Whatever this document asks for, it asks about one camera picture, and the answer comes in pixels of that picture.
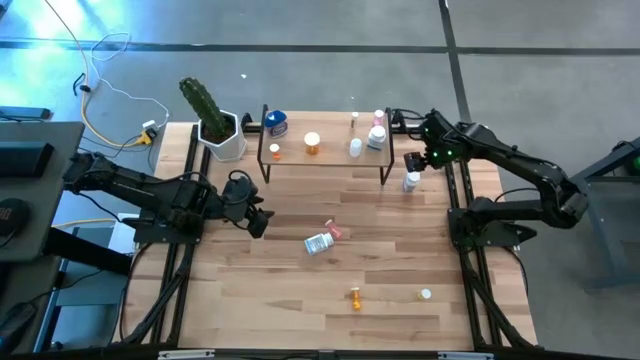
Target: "potted cactus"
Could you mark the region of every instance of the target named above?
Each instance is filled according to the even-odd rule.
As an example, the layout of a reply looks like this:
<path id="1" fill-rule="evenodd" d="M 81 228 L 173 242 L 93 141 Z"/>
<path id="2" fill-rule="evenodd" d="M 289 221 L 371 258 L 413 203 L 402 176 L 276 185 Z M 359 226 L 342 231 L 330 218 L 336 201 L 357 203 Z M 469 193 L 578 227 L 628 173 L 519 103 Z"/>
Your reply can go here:
<path id="1" fill-rule="evenodd" d="M 198 114 L 198 140 L 221 162 L 237 161 L 247 148 L 238 116 L 220 110 L 200 82 L 193 78 L 180 81 L 180 90 Z"/>

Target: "concrete floor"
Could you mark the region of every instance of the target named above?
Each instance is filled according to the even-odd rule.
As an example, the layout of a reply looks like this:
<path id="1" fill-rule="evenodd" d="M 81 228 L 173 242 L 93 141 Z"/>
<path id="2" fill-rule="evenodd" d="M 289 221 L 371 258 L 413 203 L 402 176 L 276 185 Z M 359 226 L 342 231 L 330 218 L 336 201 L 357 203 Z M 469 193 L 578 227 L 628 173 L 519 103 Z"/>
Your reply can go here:
<path id="1" fill-rule="evenodd" d="M 81 40 L 129 31 L 140 43 L 260 45 L 446 46 L 438 0 L 58 0 L 52 1 Z M 640 47 L 635 0 L 449 0 L 458 46 L 491 48 Z M 39 0 L 14 1 L 0 19 L 4 40 L 69 39 Z M 0 49 L 0 100 L 47 107 L 54 120 L 79 121 L 71 84 L 83 71 L 68 43 L 36 42 Z M 171 121 L 193 121 L 177 84 L 193 76 L 221 107 L 259 117 L 263 103 L 288 110 L 370 111 L 391 106 L 441 110 L 461 119 L 445 53 L 135 51 L 100 64 L 114 86 L 155 97 Z M 607 154 L 618 140 L 640 135 L 636 114 L 638 56 L 460 55 L 473 121 L 506 143 L 548 158 L 572 175 Z M 152 103 L 97 89 L 89 118 L 124 141 L 140 124 L 161 120 Z M 86 136 L 95 139 L 87 132 Z M 83 147 L 99 149 L 83 141 Z M 151 172 L 147 153 L 122 153 L 118 163 Z M 523 182 L 501 172 L 505 190 Z M 513 194 L 520 199 L 527 194 Z M 96 195 L 105 207 L 131 206 Z M 87 200 L 65 194 L 55 222 L 103 217 Z M 605 274 L 587 219 L 572 230 L 532 224 L 539 236 L 522 246 L 539 342 L 560 351 L 637 358 L 640 288 L 585 292 Z"/>

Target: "wooden tabletop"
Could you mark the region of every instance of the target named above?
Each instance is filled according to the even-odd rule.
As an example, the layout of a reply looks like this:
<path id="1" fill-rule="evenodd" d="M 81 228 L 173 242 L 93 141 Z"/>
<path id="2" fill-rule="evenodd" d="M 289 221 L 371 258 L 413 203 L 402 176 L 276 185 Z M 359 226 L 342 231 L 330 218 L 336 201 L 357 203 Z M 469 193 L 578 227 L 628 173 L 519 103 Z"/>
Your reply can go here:
<path id="1" fill-rule="evenodd" d="M 156 176 L 183 172 L 191 127 L 167 125 Z M 247 171 L 265 198 L 261 206 L 276 215 L 257 240 L 230 224 L 207 224 L 194 257 L 180 347 L 472 348 L 460 264 L 448 237 L 443 171 L 423 172 L 411 194 L 402 192 L 402 166 L 392 170 L 384 187 L 378 169 L 299 166 L 280 168 L 267 185 L 256 160 L 258 136 L 246 137 L 244 158 L 224 164 L 212 160 L 209 179 L 220 189 L 230 170 Z M 405 152 L 424 147 L 404 136 L 394 140 L 399 163 Z M 199 146 L 197 159 L 201 153 Z M 495 165 L 472 161 L 469 166 L 476 196 L 501 193 Z M 325 231 L 328 219 L 341 227 L 344 238 L 326 252 L 308 255 L 303 240 Z M 140 259 L 126 303 L 126 333 L 158 296 L 166 252 L 166 245 L 155 244 Z M 535 343 L 517 262 L 496 248 L 487 249 L 487 262 L 496 301 Z M 349 300 L 354 286 L 361 289 L 360 312 Z M 418 298 L 423 288 L 431 290 L 431 299 Z M 486 312 L 478 309 L 489 339 Z M 170 307 L 167 324 L 172 313 Z"/>
<path id="2" fill-rule="evenodd" d="M 384 114 L 382 126 L 387 130 L 387 140 L 382 150 L 367 148 L 369 131 L 373 126 L 373 113 L 360 113 L 354 129 L 351 129 L 351 113 L 330 111 L 285 111 L 289 130 L 272 139 L 263 135 L 262 162 L 265 165 L 317 165 L 349 167 L 387 167 L 391 162 L 389 123 Z M 306 153 L 304 135 L 315 132 L 320 135 L 317 155 Z M 354 158 L 349 155 L 351 140 L 362 140 L 362 152 Z M 274 160 L 269 151 L 271 144 L 280 146 L 280 160 Z"/>

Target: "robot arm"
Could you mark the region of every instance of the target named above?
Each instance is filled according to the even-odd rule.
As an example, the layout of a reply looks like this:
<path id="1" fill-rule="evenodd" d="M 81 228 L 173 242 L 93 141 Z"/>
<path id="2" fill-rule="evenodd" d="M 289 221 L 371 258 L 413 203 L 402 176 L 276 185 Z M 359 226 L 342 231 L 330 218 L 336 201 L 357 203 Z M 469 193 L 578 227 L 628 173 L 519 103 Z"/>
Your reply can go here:
<path id="1" fill-rule="evenodd" d="M 571 228 L 587 208 L 587 198 L 552 162 L 518 151 L 500 142 L 491 130 L 476 123 L 452 125 L 440 112 L 431 110 L 418 128 L 426 144 L 424 155 L 404 155 L 407 170 L 439 169 L 452 161 L 485 159 L 529 181 L 540 192 L 540 200 L 494 203 L 478 197 L 462 218 L 466 231 L 479 234 L 495 220 L 541 220 L 549 226 Z"/>
<path id="2" fill-rule="evenodd" d="M 100 153 L 76 154 L 71 162 L 64 175 L 65 190 L 75 194 L 101 190 L 140 207 L 147 217 L 123 222 L 138 230 L 160 229 L 163 237 L 170 237 L 167 242 L 195 242 L 202 234 L 204 221 L 209 219 L 224 219 L 236 225 L 248 219 L 246 229 L 258 238 L 273 216 L 271 211 L 256 208 L 263 199 L 256 196 L 258 188 L 240 170 L 229 174 L 222 195 L 218 195 L 216 187 L 199 173 L 162 180 L 118 166 Z M 243 176 L 232 179 L 234 173 Z M 199 181 L 190 179 L 194 174 L 201 176 Z"/>

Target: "white pot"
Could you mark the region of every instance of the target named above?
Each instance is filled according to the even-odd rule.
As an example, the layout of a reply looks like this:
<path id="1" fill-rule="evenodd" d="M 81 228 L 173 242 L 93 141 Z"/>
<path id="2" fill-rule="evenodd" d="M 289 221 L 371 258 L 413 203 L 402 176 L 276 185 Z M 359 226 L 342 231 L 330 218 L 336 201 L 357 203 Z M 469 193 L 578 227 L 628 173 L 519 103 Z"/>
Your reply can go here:
<path id="1" fill-rule="evenodd" d="M 198 140 L 211 150 L 213 156 L 215 156 L 218 161 L 238 161 L 247 149 L 247 140 L 244 138 L 244 134 L 240 128 L 238 116 L 224 110 L 220 110 L 220 112 L 233 117 L 233 122 L 236 127 L 235 134 L 220 144 L 214 144 L 202 138 L 202 120 L 200 120 L 198 121 Z"/>

